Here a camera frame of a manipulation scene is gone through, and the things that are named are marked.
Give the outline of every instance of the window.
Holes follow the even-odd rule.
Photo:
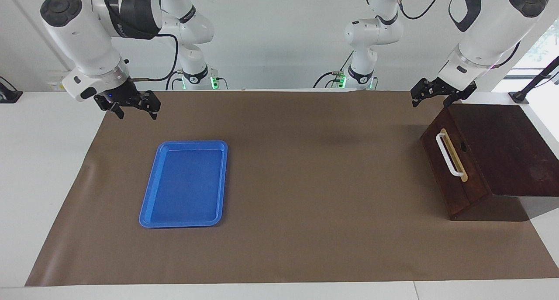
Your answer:
[[[533,47],[511,69],[505,79],[493,89],[494,93],[522,90],[537,74],[559,55],[559,20],[539,38]],[[559,86],[549,82],[529,93],[530,106],[559,139]]]

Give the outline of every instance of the table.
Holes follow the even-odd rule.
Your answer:
[[[469,103],[511,101],[503,93],[475,93]],[[559,142],[529,106],[523,109],[559,155]],[[545,300],[559,295],[559,279],[22,288],[103,116],[93,101],[78,103],[66,93],[26,93],[16,105],[0,106],[0,299]],[[559,210],[532,222],[559,263]]]

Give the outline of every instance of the robotic arm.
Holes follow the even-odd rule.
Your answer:
[[[467,99],[475,79],[496,66],[503,55],[535,26],[549,0],[452,0],[449,13],[465,33],[434,81],[421,79],[411,90],[413,106],[449,95],[445,107]]]
[[[174,34],[189,85],[209,85],[210,69],[194,44],[211,41],[214,29],[190,0],[46,0],[41,16],[48,33],[76,64],[62,80],[66,91],[78,101],[94,97],[102,110],[120,119],[121,107],[145,110],[156,119],[160,101],[152,91],[137,91],[111,37],[152,39],[160,32]]]
[[[212,76],[213,70],[196,46],[214,38],[214,26],[210,20],[200,14],[190,0],[161,0],[161,9],[166,13],[162,33],[173,34],[179,41],[178,60],[186,89],[215,89],[217,83]]]
[[[353,59],[344,75],[345,86],[366,89],[371,86],[377,62],[375,45],[390,45],[400,41],[404,26],[398,19],[397,0],[369,0],[374,19],[360,19],[347,25],[345,39],[353,47]]]

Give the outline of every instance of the brown table cover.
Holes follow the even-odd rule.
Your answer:
[[[419,141],[440,99],[413,109],[400,92],[157,95],[157,121],[106,115],[27,286],[559,276],[531,222],[447,220]],[[206,139],[229,145],[221,222],[142,228],[157,147]]]

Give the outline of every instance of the blue tray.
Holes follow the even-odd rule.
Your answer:
[[[155,155],[140,212],[145,228],[209,227],[221,220],[224,141],[167,141]]]

